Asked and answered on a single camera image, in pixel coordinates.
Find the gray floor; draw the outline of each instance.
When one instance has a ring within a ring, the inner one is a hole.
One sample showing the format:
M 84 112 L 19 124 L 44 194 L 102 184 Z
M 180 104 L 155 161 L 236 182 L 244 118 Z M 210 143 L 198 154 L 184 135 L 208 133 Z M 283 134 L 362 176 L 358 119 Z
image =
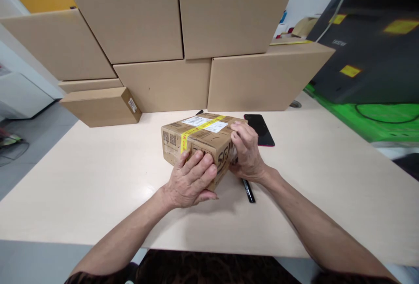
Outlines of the gray floor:
M 36 118 L 2 122 L 6 131 L 17 134 L 28 143 L 29 149 L 19 159 L 0 167 L 0 200 L 39 162 L 42 157 L 77 122 L 77 118 L 55 103 Z M 16 156 L 21 147 L 7 152 Z M 5 159 L 0 157 L 0 164 Z M 36 242 L 0 241 L 0 283 L 56 284 L 64 283 L 68 274 L 91 246 Z M 133 261 L 140 263 L 146 253 L 141 249 Z M 310 283 L 318 268 L 311 259 L 277 258 L 301 283 Z M 402 284 L 413 284 L 419 278 L 418 269 L 387 265 Z

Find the cardboard box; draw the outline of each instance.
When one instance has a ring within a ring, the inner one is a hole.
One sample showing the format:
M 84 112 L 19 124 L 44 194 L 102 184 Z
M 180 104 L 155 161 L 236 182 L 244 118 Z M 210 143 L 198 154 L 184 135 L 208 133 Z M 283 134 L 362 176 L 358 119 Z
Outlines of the cardboard box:
M 297 37 L 306 38 L 308 34 L 313 29 L 314 25 L 316 25 L 318 18 L 313 17 L 305 17 L 298 21 L 295 25 L 294 29 L 292 30 L 292 35 Z
M 60 104 L 91 128 L 135 124 L 141 117 L 126 87 L 72 92 Z
M 116 77 L 79 10 L 25 15 L 0 23 L 58 80 Z
M 179 0 L 185 59 L 263 53 L 288 0 Z
M 131 63 L 113 66 L 141 112 L 205 109 L 211 59 Z
M 283 111 L 334 53 L 300 38 L 274 43 L 265 54 L 214 58 L 209 111 Z
M 184 150 L 191 150 L 189 156 L 197 150 L 211 154 L 218 174 L 207 189 L 214 191 L 236 156 L 230 137 L 230 125 L 235 121 L 247 122 L 234 117 L 204 113 L 163 126 L 161 139 L 164 159 L 174 165 Z
M 58 86 L 66 93 L 123 87 L 120 79 L 63 81 L 58 83 Z
M 179 0 L 75 0 L 112 64 L 182 59 Z

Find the hand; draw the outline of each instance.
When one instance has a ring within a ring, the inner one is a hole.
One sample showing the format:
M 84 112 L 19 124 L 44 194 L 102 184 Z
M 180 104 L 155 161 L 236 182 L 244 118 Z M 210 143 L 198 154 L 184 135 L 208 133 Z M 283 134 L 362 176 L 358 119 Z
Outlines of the hand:
M 266 164 L 258 148 L 258 134 L 248 124 L 236 121 L 231 126 L 231 141 L 236 146 L 237 163 L 230 170 L 238 178 L 263 184 Z
M 202 201 L 218 199 L 216 193 L 205 189 L 217 176 L 217 166 L 213 164 L 211 154 L 196 151 L 185 163 L 188 156 L 189 151 L 183 152 L 169 182 L 162 187 L 172 208 L 188 208 Z

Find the clothing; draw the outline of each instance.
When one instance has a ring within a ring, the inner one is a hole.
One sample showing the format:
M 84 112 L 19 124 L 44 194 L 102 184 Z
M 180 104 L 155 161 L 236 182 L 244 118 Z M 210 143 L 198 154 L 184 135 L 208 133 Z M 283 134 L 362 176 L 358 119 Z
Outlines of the clothing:
M 84 272 L 72 275 L 65 284 L 299 284 L 273 257 L 220 253 L 149 250 L 137 266 L 106 276 Z M 387 278 L 327 272 L 314 283 L 387 284 Z

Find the yellow tape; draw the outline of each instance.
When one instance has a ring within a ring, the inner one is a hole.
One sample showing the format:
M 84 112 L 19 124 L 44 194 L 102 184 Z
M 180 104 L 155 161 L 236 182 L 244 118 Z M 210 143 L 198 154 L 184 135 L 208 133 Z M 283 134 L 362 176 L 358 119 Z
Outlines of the yellow tape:
M 308 44 L 312 41 L 297 41 L 297 42 L 279 42 L 279 43 L 271 43 L 269 46 L 276 46 L 276 45 L 292 45 L 292 44 Z
M 384 32 L 404 35 L 413 31 L 418 25 L 419 21 L 415 20 L 395 20 L 384 29 Z
M 184 151 L 188 149 L 188 137 L 191 134 L 194 134 L 195 132 L 198 132 L 199 130 L 205 129 L 209 125 L 212 125 L 220 120 L 223 120 L 226 116 L 218 116 L 217 118 L 214 118 L 213 120 L 210 120 L 208 122 L 203 123 L 202 125 L 199 125 L 198 127 L 195 127 L 193 129 L 190 129 L 188 131 L 185 131 L 181 135 L 181 144 L 180 144 L 180 153 L 182 154 Z
M 342 21 L 346 18 L 346 14 L 338 14 L 334 21 L 333 24 L 340 24 L 342 23 Z
M 354 77 L 356 76 L 359 72 L 361 72 L 361 70 L 352 67 L 350 65 L 344 66 L 344 68 L 342 70 L 340 70 L 341 73 L 343 73 L 344 75 L 350 76 L 350 77 Z

